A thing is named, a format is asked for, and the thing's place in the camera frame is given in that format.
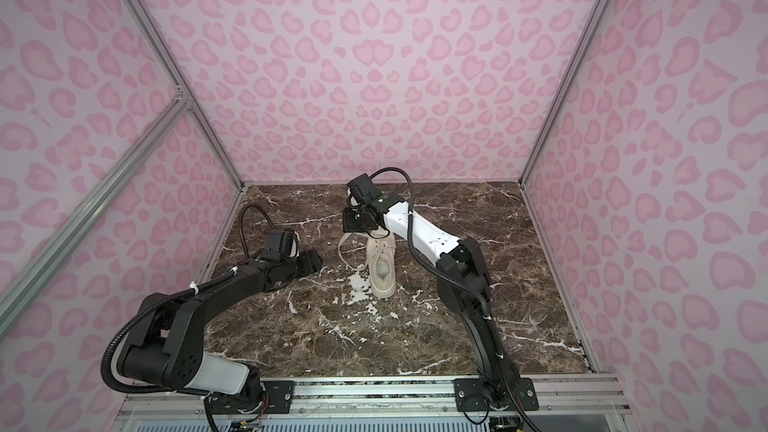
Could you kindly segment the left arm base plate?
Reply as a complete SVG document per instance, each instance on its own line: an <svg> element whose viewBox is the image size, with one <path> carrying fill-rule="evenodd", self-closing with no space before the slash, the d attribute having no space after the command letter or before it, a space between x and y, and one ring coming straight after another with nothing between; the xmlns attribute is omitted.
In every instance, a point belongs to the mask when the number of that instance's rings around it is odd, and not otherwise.
<svg viewBox="0 0 768 432"><path fill-rule="evenodd" d="M213 393L208 400L214 414L288 414L295 381L254 379L236 394Z"/></svg>

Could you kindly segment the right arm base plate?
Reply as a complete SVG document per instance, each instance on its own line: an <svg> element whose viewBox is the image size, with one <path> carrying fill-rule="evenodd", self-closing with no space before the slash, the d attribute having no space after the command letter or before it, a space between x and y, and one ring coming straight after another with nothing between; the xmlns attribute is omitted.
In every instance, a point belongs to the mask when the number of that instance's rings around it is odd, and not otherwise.
<svg viewBox="0 0 768 432"><path fill-rule="evenodd" d="M516 411L506 389L502 386L494 388L483 378L454 379L453 387L456 408L460 412ZM530 378L520 378L512 393L524 412L539 410L534 382Z"/></svg>

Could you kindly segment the white shoelace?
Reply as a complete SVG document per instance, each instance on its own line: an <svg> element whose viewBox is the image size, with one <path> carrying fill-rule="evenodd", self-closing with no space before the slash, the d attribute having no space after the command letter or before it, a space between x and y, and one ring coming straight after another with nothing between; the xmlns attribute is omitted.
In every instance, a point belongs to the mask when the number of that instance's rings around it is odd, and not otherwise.
<svg viewBox="0 0 768 432"><path fill-rule="evenodd" d="M337 256L347 270L362 272L368 267L364 244L367 239L367 235L357 232L344 232L340 237L336 246Z"/></svg>

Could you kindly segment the cream white sneaker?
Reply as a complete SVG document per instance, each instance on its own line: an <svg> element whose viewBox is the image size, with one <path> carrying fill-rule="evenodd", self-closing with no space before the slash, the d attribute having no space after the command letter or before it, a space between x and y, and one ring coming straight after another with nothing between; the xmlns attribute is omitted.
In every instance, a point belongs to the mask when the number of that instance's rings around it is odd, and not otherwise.
<svg viewBox="0 0 768 432"><path fill-rule="evenodd" d="M391 297L396 290L395 237L369 237L366 244L366 263L373 295L380 299Z"/></svg>

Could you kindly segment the aluminium post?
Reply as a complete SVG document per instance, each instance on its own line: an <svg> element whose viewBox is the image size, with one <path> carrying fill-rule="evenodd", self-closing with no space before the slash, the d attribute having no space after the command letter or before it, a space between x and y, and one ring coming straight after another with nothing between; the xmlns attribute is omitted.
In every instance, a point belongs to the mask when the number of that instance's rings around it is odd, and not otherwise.
<svg viewBox="0 0 768 432"><path fill-rule="evenodd" d="M554 98L550 103L542 127L534 142L531 155L522 171L522 175L518 182L521 189L525 189L532 182L535 169L544 153L544 148L553 133L558 118L563 111L566 99L577 82L587 56L589 55L614 2L615 0L596 0L586 17L584 26L578 35L578 40L569 56L567 67L558 83Z"/></svg>
<svg viewBox="0 0 768 432"><path fill-rule="evenodd" d="M191 113L201 130L203 137L211 147L214 156L223 167L229 180L238 191L246 189L245 181L235 168L234 162L225 150L222 141L215 133L210 120L206 117L197 97L192 92L189 81L185 78L179 62L172 53L168 41L163 36L156 21L152 17L144 0L122 0L136 25L144 36L149 48L159 61L162 69L168 75L178 95L189 105Z"/></svg>

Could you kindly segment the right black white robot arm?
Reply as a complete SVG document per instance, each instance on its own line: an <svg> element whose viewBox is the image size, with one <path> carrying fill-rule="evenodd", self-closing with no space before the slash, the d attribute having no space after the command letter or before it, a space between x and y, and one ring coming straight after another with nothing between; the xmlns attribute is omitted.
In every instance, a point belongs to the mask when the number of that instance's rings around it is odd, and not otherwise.
<svg viewBox="0 0 768 432"><path fill-rule="evenodd" d="M435 276L440 300L468 333L485 400L495 410L518 411L520 402L514 391L520 373L504 349L493 317L490 276L479 243L444 231L396 194L364 199L351 193L347 201L343 212L346 232L381 228L398 236L407 242L414 260Z"/></svg>

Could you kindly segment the left rear aluminium post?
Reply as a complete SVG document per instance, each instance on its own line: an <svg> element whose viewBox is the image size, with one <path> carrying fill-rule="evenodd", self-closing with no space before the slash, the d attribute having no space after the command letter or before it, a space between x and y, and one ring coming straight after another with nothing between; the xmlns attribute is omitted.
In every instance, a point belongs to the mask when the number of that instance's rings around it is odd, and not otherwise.
<svg viewBox="0 0 768 432"><path fill-rule="evenodd" d="M179 62L172 53L168 41L163 36L156 21L152 17L144 0L122 0L136 25L144 36L149 48L159 61L162 69L168 75L178 95L189 105L191 113L201 130L203 137L211 147L214 156L223 167L229 180L238 191L246 189L245 181L235 168L234 162L225 150L222 141L215 133L210 120L206 117L197 97L192 92L189 81L185 78Z"/></svg>

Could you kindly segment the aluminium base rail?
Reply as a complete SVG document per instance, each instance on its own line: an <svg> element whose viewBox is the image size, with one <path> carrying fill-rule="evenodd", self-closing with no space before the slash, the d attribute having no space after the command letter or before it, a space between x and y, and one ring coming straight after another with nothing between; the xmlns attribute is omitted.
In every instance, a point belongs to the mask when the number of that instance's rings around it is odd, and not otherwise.
<svg viewBox="0 0 768 432"><path fill-rule="evenodd" d="M180 394L128 396L114 431L636 431L611 374L533 375L540 408L460 412L453 380L475 376L274 378L296 382L288 414L214 414Z"/></svg>

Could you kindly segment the right rear aluminium post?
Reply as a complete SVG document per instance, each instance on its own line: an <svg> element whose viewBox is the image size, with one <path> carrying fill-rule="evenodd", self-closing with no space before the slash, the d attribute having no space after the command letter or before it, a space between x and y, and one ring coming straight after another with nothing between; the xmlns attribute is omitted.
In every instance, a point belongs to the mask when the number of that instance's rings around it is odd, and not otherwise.
<svg viewBox="0 0 768 432"><path fill-rule="evenodd" d="M577 82L587 56L589 55L614 2L615 0L596 0L586 17L584 26L578 35L578 40L569 56L567 67L558 83L554 98L550 103L542 127L534 142L531 155L522 171L522 175L518 182L521 189L525 189L532 182L535 169L544 153L544 148L553 133L558 118L563 111L566 99Z"/></svg>

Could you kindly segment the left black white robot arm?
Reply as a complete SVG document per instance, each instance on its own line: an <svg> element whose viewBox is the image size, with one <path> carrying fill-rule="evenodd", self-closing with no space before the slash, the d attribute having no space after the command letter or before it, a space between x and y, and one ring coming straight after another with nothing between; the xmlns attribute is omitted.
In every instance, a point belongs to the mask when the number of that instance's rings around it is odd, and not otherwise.
<svg viewBox="0 0 768 432"><path fill-rule="evenodd" d="M148 296L107 345L100 364L103 382L126 394L211 396L227 398L238 409L256 409L265 395L259 369L205 352L206 327L241 301L317 273L322 265L315 250L278 261L262 254L203 284Z"/></svg>

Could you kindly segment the left diagonal aluminium strut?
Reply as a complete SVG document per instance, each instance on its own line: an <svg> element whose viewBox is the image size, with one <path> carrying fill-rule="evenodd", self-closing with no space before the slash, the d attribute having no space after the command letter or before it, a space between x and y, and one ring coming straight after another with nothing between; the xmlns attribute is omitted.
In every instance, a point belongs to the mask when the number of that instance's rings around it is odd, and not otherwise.
<svg viewBox="0 0 768 432"><path fill-rule="evenodd" d="M1 336L6 337L36 301L54 274L72 255L138 170L187 111L188 96L179 94L115 164L97 187L69 215L40 253L1 296Z"/></svg>

